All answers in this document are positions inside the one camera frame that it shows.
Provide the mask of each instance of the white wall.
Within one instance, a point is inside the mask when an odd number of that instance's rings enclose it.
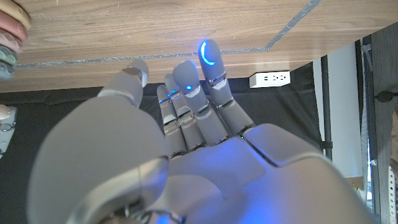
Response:
[[[355,44],[329,54],[328,66],[333,163],[344,177],[362,177]],[[313,63],[313,75],[320,131],[325,139],[320,59]]]

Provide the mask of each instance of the black backdrop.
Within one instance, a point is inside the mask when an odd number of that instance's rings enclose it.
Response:
[[[229,84],[236,101],[256,124],[278,125],[320,148],[312,64],[294,70],[290,76],[291,84],[282,87],[250,89],[248,78],[232,79]],[[158,85],[144,88],[140,107],[162,127]],[[16,130],[0,159],[0,223],[27,223],[27,185],[40,143],[57,122],[100,89],[0,93],[0,104],[17,107]]]

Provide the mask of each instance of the green object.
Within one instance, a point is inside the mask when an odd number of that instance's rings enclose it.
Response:
[[[0,61],[0,81],[14,77],[14,69],[5,62]]]
[[[0,61],[14,66],[17,64],[17,56],[12,50],[0,45]]]

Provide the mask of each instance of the robot hand cover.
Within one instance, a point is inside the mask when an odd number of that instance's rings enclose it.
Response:
[[[179,63],[157,89],[164,134],[138,108],[141,60],[59,122],[32,170],[29,223],[375,223],[318,149],[253,123],[213,40],[198,56],[212,103]]]

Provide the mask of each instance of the white electrical outlet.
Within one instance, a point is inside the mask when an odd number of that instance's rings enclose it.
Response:
[[[290,72],[259,72],[249,78],[250,88],[284,86],[290,83]]]

